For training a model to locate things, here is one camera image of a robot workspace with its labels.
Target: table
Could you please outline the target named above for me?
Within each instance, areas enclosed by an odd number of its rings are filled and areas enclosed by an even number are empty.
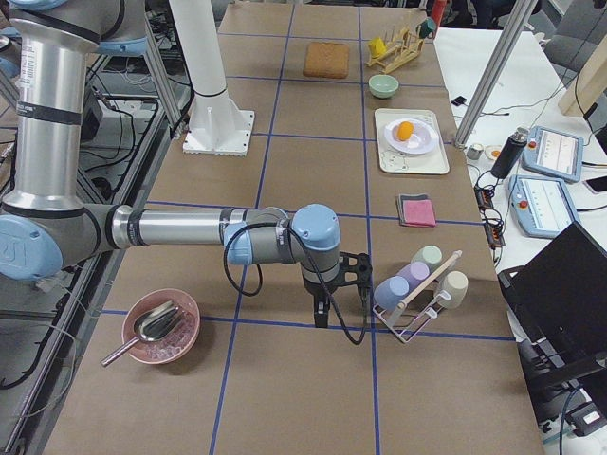
[[[464,251],[470,278],[461,308],[443,312],[407,346],[375,324],[350,345],[332,312],[312,324],[297,265],[264,267],[265,287],[238,296],[223,276],[221,248],[149,246],[124,258],[46,454],[541,454],[516,344],[432,43],[395,73],[390,100],[371,97],[365,41],[398,10],[236,3],[219,29],[231,97],[256,120],[248,155],[168,151],[147,207],[293,211],[324,203],[340,217],[341,247],[370,253],[376,284],[422,246]],[[302,76],[311,41],[350,48],[343,81]],[[383,173],[373,114],[381,107],[433,110],[451,171]],[[399,192],[426,192],[435,228],[400,227]],[[254,285],[254,273],[247,274]],[[203,323],[180,361],[149,367],[125,357],[99,363],[120,342],[126,310],[154,289],[177,287],[199,303]],[[355,293],[337,293],[348,325]]]
[[[445,77],[445,85],[450,98],[463,96],[470,100],[487,65],[495,44],[499,38],[495,30],[465,30],[441,28],[435,40],[438,59]],[[523,32],[491,96],[487,100],[484,112],[495,112],[499,108],[522,105],[514,109],[502,110],[509,113],[507,117],[482,116],[469,138],[469,144],[480,142],[484,145],[497,144],[500,147],[506,142],[518,126],[529,127],[541,125],[571,135],[583,137],[588,144],[584,147],[584,161],[607,163],[607,156],[591,135],[590,128],[583,118],[566,117],[558,107],[565,90],[552,65],[544,55],[531,32]],[[549,101],[537,101],[551,98]],[[456,119],[466,112],[466,106],[452,106]],[[481,172],[489,170],[493,164],[484,155],[478,161],[469,160],[478,166]],[[522,168],[515,168],[512,174],[534,174]],[[584,167],[581,179],[593,178],[605,174],[605,170]],[[475,181],[477,172],[471,172]],[[482,183],[493,183],[488,176]],[[607,204],[607,194],[593,195],[582,184],[567,185],[577,208],[592,208]],[[506,186],[496,191],[494,203],[505,215],[509,192]],[[604,210],[584,212],[579,215],[582,225],[593,235],[597,242],[607,247],[607,229],[604,227]],[[532,239],[523,234],[515,221],[512,212],[506,218],[506,248],[498,269],[502,270],[517,265],[524,265],[548,243],[544,239]]]

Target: scoop handle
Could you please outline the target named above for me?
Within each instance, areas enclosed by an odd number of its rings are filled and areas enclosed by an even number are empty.
[[[110,354],[108,357],[106,357],[104,360],[102,360],[101,365],[103,367],[107,367],[110,363],[114,362],[114,360],[116,360],[118,357],[120,357],[124,353],[126,353],[129,349],[131,349],[133,346],[135,346],[138,342],[139,342],[139,337],[132,337],[126,343],[124,343],[122,346],[120,346],[116,351],[114,351],[112,354]]]

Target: white table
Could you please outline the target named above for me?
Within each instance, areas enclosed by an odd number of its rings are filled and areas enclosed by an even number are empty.
[[[500,32],[495,30],[440,28],[434,43],[451,99],[461,95],[468,99],[467,104],[469,103],[499,36]],[[536,39],[530,32],[524,32],[512,51],[483,111],[494,112],[501,107],[534,104],[536,101],[550,97],[560,88],[562,88],[561,81]],[[558,103],[564,92],[565,90],[561,89],[547,104],[546,101],[542,101],[532,107],[517,107],[500,111],[508,112],[509,116],[480,117],[467,145],[480,142],[486,146],[502,146],[517,127],[528,128],[535,124],[583,137],[586,142],[590,137],[589,145],[584,148],[584,161],[607,163],[607,156],[594,136],[591,136],[590,128],[583,118],[566,117],[561,114]],[[463,105],[452,107],[458,123],[466,109],[467,107]],[[489,170],[493,164],[484,155],[477,161],[469,160],[469,163],[477,166],[481,172]],[[520,167],[518,171],[515,167],[511,174],[514,174],[515,171],[519,174],[533,174]],[[584,167],[581,178],[583,180],[606,173],[607,169],[597,170]],[[470,176],[475,181],[477,172],[472,170]],[[482,184],[493,182],[494,179],[490,175],[481,181]],[[577,208],[591,208],[607,204],[607,193],[594,195],[582,183],[568,185],[568,190]],[[506,186],[498,187],[493,202],[502,215],[506,215],[507,197]],[[582,225],[605,248],[607,248],[607,228],[605,228],[604,221],[606,213],[607,209],[604,209],[579,215]],[[549,242],[525,236],[511,211],[506,218],[505,240],[506,248],[502,253],[498,270],[526,264]]]

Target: pink bowl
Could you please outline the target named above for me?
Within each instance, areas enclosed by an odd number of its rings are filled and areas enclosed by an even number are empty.
[[[129,310],[122,323],[122,342],[135,336],[135,321],[143,313],[150,311],[167,300],[172,300],[185,312],[183,321],[165,338],[152,343],[139,342],[129,350],[135,360],[148,365],[173,362],[192,348],[200,331],[200,310],[196,301],[179,289],[159,289],[141,298]]]

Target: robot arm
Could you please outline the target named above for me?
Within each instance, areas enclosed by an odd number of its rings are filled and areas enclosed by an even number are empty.
[[[15,182],[0,215],[0,273],[38,280],[112,249],[223,245],[235,264],[301,263],[316,324],[326,327],[330,294],[348,284],[368,290],[371,275],[367,255],[340,253],[333,210],[311,205],[289,219],[279,209],[154,211],[86,205],[76,195],[86,54],[140,55],[143,17],[143,0],[11,1],[22,64]],[[349,282],[346,273],[357,278]]]

